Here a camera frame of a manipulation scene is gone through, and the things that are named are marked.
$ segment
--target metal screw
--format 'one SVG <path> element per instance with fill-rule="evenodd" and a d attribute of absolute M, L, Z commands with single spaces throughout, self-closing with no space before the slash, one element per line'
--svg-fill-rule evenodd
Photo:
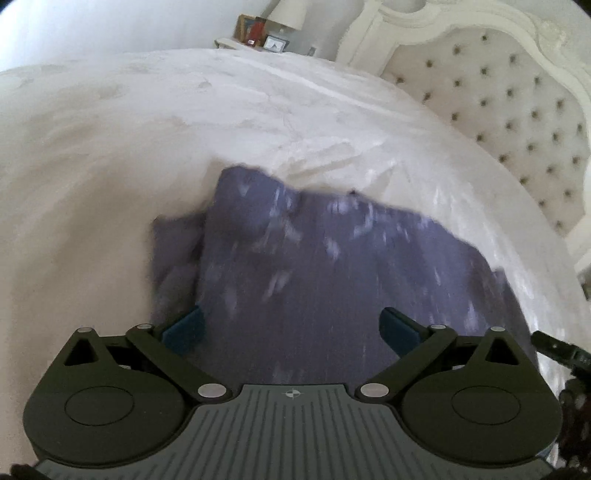
<path fill-rule="evenodd" d="M 366 383 L 361 387 L 361 393 L 369 398 L 385 397 L 389 392 L 390 389 L 381 383 Z"/>
<path fill-rule="evenodd" d="M 206 383 L 205 385 L 201 385 L 201 387 L 199 387 L 197 390 L 197 393 L 203 398 L 223 397 L 226 392 L 226 387 L 220 385 L 219 383 Z"/>

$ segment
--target purple cloth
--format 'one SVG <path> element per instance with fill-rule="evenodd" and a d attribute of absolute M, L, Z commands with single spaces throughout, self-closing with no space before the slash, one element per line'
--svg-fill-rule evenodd
<path fill-rule="evenodd" d="M 199 302 L 205 336 L 188 359 L 230 388 L 355 388 L 397 359 L 378 331 L 387 306 L 460 335 L 503 326 L 537 361 L 503 272 L 416 213 L 232 167 L 205 215 L 154 232 L 152 321 Z"/>

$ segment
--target white bedspread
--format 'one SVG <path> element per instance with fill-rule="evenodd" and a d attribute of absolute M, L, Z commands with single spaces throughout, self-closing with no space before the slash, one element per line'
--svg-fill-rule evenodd
<path fill-rule="evenodd" d="M 563 241 L 519 183 L 387 82 L 292 54 L 184 50 L 0 74 L 0 471 L 72 331 L 148 318 L 151 221 L 231 164 L 429 215 L 505 268 L 532 330 L 591 348 Z M 565 371 L 542 360 L 554 391 Z"/>

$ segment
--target white ornate headboard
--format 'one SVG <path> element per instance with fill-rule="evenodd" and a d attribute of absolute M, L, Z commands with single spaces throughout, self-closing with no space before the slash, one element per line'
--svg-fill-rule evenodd
<path fill-rule="evenodd" d="M 502 163 L 591 265 L 591 69 L 566 33 L 497 0 L 367 0 L 337 62 L 394 83 Z"/>

